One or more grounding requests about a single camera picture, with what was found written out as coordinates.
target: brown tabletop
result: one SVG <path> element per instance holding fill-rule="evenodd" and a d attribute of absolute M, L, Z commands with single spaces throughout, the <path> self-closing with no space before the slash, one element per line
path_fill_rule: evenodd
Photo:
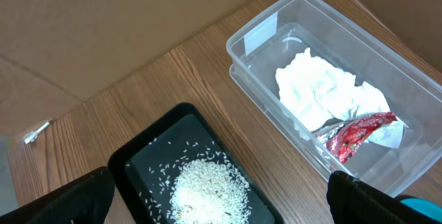
<path fill-rule="evenodd" d="M 254 0 L 56 120 L 9 152 L 19 205 L 106 165 L 111 154 L 180 102 L 194 104 L 283 215 L 331 223 L 326 182 L 229 77 L 226 41 L 278 0 Z M 350 0 L 324 0 L 438 83 L 442 74 Z M 442 205 L 442 162 L 405 192 Z M 116 193 L 107 223 L 133 223 Z"/>

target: plastic container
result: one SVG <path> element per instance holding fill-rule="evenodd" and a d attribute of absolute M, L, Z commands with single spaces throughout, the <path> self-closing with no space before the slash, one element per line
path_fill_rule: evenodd
<path fill-rule="evenodd" d="M 398 149 L 362 144 L 343 165 L 280 103 L 277 68 L 311 54 L 381 90 L 404 121 Z M 280 0 L 227 42 L 232 78 L 324 179 L 335 170 L 397 196 L 442 155 L 442 87 L 321 0 Z"/>

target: white label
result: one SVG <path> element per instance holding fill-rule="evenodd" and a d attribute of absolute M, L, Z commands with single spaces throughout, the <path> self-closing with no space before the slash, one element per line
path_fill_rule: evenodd
<path fill-rule="evenodd" d="M 278 12 L 273 13 L 267 17 L 261 24 L 250 30 L 244 36 L 244 47 L 246 55 L 252 53 L 257 47 L 265 43 L 270 37 L 276 34 L 278 27 Z"/>

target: cardboard wall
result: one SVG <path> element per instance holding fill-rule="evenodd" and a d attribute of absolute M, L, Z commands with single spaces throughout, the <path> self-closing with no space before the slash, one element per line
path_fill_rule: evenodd
<path fill-rule="evenodd" d="M 0 88 L 14 92 L 0 133 L 57 117 L 246 1 L 0 0 L 0 55 L 17 65 L 2 69 L 20 81 Z"/>
<path fill-rule="evenodd" d="M 417 55 L 442 71 L 442 0 L 358 0 Z"/>

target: crumpled white tissue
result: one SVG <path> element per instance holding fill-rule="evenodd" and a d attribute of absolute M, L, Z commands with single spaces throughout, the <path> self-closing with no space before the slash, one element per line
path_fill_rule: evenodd
<path fill-rule="evenodd" d="M 370 113 L 390 111 L 380 90 L 363 82 L 354 86 L 356 76 L 320 57 L 311 57 L 310 48 L 298 53 L 285 68 L 276 70 L 280 101 L 301 123 L 315 131 L 327 120 L 351 120 Z M 398 148 L 403 123 L 394 122 L 368 138 L 390 148 Z"/>

